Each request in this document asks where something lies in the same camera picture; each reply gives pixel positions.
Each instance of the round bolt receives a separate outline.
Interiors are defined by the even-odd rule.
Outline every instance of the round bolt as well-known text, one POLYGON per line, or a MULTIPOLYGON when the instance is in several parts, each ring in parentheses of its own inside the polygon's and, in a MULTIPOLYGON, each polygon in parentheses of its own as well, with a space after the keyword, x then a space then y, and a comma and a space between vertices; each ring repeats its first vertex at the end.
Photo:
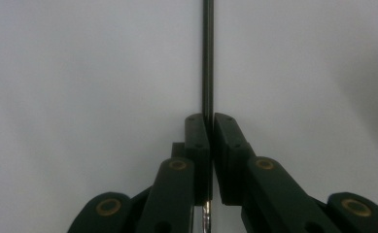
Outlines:
POLYGON ((271 170, 274 168, 273 162, 264 158, 261 158, 258 161, 256 161, 256 166, 264 170, 271 170))
POLYGON ((370 208, 358 200, 348 198, 342 200, 341 203, 346 211, 356 216, 371 216, 370 208))
POLYGON ((121 208, 121 202, 114 198, 109 198, 98 203, 95 211, 100 216, 112 216, 121 208))
POLYGON ((184 170, 186 169, 186 167, 188 166, 187 163, 185 163, 184 161, 182 160, 174 160, 174 161, 171 161, 168 166, 174 170, 177 170, 177 171, 180 171, 180 170, 184 170))

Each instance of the circular hole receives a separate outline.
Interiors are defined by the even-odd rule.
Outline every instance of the circular hole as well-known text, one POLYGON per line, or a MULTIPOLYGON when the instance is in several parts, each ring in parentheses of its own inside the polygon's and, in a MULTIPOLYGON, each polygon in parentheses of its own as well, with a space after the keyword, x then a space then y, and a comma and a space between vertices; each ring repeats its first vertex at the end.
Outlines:
POLYGON ((170 168, 174 170, 183 170, 185 169, 188 165, 187 163, 181 161, 181 160, 174 160, 169 163, 170 168))
POLYGON ((371 216, 371 210, 368 206, 355 199, 344 199, 342 206, 350 213, 356 216, 371 216))
POLYGON ((271 170, 274 168, 273 162, 268 159, 259 159, 256 162, 256 166, 264 170, 271 170))
POLYGON ((98 203, 95 211, 100 216, 111 216, 119 211, 121 208, 121 202, 117 199, 110 198, 98 203))
POLYGON ((161 221, 155 225, 155 233, 170 233, 171 225, 167 221, 161 221))
POLYGON ((322 226, 316 222, 307 222, 304 229, 309 233, 324 233, 322 226))

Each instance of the white surface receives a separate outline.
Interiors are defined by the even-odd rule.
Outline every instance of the white surface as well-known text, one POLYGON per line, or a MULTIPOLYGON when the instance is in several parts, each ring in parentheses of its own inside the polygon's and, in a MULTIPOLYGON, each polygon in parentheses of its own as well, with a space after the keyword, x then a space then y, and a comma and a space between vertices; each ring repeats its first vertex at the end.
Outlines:
MULTIPOLYGON (((200 111, 200 32, 200 1, 0 1, 0 232, 151 185, 200 111)), ((216 1, 215 61, 258 155, 378 204, 378 1, 216 1)), ((245 232, 215 194, 214 232, 245 232)))

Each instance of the white backdrop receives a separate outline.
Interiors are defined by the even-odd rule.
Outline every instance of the white backdrop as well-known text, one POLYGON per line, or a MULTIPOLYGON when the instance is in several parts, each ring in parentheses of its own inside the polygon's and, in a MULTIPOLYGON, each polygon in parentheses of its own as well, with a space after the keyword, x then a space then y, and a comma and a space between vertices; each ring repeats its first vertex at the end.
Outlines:
MULTIPOLYGON (((215 11, 216 112, 310 195, 378 204, 378 1, 215 11)), ((151 185, 200 112, 200 33, 200 1, 0 1, 0 232, 66 232, 151 185)), ((245 232, 217 188, 213 231, 245 232)))

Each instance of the thin metal rod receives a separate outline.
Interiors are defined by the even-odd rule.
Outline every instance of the thin metal rod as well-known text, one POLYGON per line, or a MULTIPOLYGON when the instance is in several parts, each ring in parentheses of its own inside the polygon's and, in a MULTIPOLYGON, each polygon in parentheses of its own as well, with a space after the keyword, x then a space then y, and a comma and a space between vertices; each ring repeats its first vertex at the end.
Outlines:
MULTIPOLYGON (((214 42, 214 0, 203 1, 203 57, 202 57, 202 114, 206 124, 209 142, 213 135, 213 42, 214 42)), ((211 232, 213 165, 210 163, 208 200, 203 206, 203 232, 211 232)))

